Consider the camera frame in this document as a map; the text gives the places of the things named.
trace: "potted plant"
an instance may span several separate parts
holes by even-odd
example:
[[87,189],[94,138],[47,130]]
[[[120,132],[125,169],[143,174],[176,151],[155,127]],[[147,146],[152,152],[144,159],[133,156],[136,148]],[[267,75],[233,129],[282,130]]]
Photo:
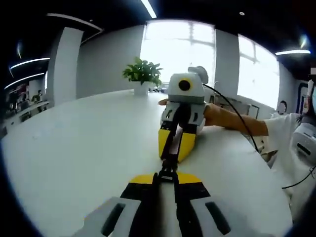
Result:
[[139,57],[135,57],[134,65],[127,65],[127,68],[123,71],[123,76],[128,81],[134,81],[135,95],[147,95],[151,84],[155,84],[156,86],[161,84],[159,77],[162,68],[158,68],[159,66],[159,63],[149,63],[146,60],[141,60]]

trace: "bright window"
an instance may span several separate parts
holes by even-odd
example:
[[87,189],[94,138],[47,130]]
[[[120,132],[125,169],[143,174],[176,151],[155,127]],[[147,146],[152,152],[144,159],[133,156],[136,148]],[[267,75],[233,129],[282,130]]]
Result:
[[239,35],[237,94],[277,108],[280,77],[277,58],[262,46]]
[[214,85],[214,27],[205,23],[181,20],[155,20],[145,26],[140,58],[160,63],[161,81],[168,83],[174,73],[189,66],[203,66],[208,84]]

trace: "white pot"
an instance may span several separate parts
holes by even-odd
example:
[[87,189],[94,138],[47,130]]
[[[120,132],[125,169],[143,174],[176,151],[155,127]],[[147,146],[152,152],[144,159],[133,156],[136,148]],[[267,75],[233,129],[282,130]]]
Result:
[[151,82],[145,81],[142,85],[139,81],[134,81],[134,94],[137,96],[147,96],[149,88],[153,85]]

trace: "white shirt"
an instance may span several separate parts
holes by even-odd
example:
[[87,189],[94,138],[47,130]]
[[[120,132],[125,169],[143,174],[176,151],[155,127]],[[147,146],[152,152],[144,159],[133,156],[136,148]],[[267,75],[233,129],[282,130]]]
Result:
[[[271,170],[280,187],[290,186],[301,181],[308,175],[312,166],[305,160],[299,159],[291,148],[291,138],[293,132],[299,126],[297,121],[299,116],[299,114],[289,114],[265,120],[269,133],[269,150],[278,150]],[[299,216],[315,185],[316,179],[310,175],[299,185],[284,189],[284,193],[289,200],[293,220]]]

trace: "green leaves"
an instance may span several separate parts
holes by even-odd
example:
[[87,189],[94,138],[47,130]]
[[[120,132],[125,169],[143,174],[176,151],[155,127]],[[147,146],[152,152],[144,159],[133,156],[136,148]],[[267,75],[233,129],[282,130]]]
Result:
[[135,65],[128,64],[123,71],[124,78],[127,78],[128,81],[139,81],[141,84],[145,81],[152,82],[156,86],[161,84],[159,77],[161,75],[160,70],[163,70],[163,68],[157,68],[160,66],[160,63],[149,63],[146,60],[141,60],[139,57],[135,57],[134,60]]

